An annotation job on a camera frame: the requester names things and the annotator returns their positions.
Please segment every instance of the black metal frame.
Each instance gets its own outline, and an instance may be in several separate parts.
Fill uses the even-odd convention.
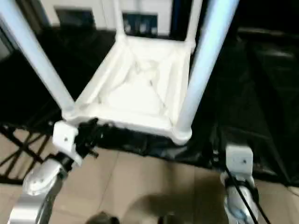
[[[32,132],[29,132],[25,141],[22,142],[19,140],[15,135],[14,132],[16,131],[16,128],[14,127],[7,127],[7,126],[0,126],[0,133],[5,136],[8,140],[10,140],[12,143],[14,143],[16,146],[19,147],[19,149],[13,153],[11,153],[9,156],[4,158],[0,162],[0,167],[3,166],[4,164],[7,164],[10,162],[8,168],[3,174],[0,174],[0,183],[7,183],[7,184],[16,184],[16,185],[22,185],[23,180],[25,176],[29,173],[29,171],[35,166],[35,164],[38,163],[43,163],[43,159],[41,158],[41,153],[43,152],[45,146],[47,145],[50,135],[47,134],[39,134],[35,138],[32,139]],[[37,150],[37,153],[35,153],[31,148],[30,145],[35,143],[37,140],[41,139],[44,137],[44,140],[40,146],[40,148]],[[18,176],[16,178],[9,178],[9,174],[12,171],[14,165],[17,163],[18,159],[20,158],[20,155],[22,153],[26,153],[29,155],[33,161],[31,162],[29,168],[26,171],[26,174],[19,178]]]

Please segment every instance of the black cable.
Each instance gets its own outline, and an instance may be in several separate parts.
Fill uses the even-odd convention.
[[[229,171],[229,169],[227,168],[227,166],[225,166],[225,171],[227,172],[229,178],[232,180],[232,182],[233,182],[235,188],[237,189],[237,191],[238,191],[238,193],[239,193],[239,195],[240,195],[242,201],[244,202],[246,208],[248,209],[248,211],[249,211],[249,213],[250,213],[250,216],[251,216],[251,218],[252,218],[254,224],[258,224],[258,221],[257,221],[255,215],[253,214],[253,211],[251,210],[250,206],[248,205],[246,199],[244,198],[243,193],[241,192],[241,190],[240,190],[238,184],[237,184],[236,181],[235,181],[235,178],[232,176],[232,174],[230,173],[230,171]]]

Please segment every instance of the white square base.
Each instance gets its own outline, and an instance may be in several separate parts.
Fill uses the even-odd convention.
[[[127,36],[118,39],[64,119],[156,134],[180,144],[175,125],[187,91],[191,46]]]

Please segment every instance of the silver metal joint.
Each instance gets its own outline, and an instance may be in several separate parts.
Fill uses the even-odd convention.
[[[66,177],[62,165],[53,159],[32,170],[24,180],[23,193],[10,214],[8,224],[47,224]]]

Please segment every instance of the white metal pole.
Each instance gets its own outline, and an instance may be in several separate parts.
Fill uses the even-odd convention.
[[[4,22],[61,110],[63,112],[72,111],[74,100],[44,53],[15,0],[0,0],[0,20]]]
[[[203,33],[195,54],[191,79],[178,118],[176,131],[181,135],[192,133],[195,117],[207,82],[222,48],[239,0],[211,0],[207,10]]]
[[[115,14],[115,23],[116,23],[116,37],[125,35],[125,30],[123,27],[123,18],[122,11],[120,6],[120,0],[113,0],[114,3],[114,14]]]
[[[191,12],[190,12],[188,32],[185,39],[185,41],[187,42],[193,42],[194,45],[195,45],[197,26],[199,22],[200,11],[201,11],[201,5],[202,5],[202,0],[193,0]]]

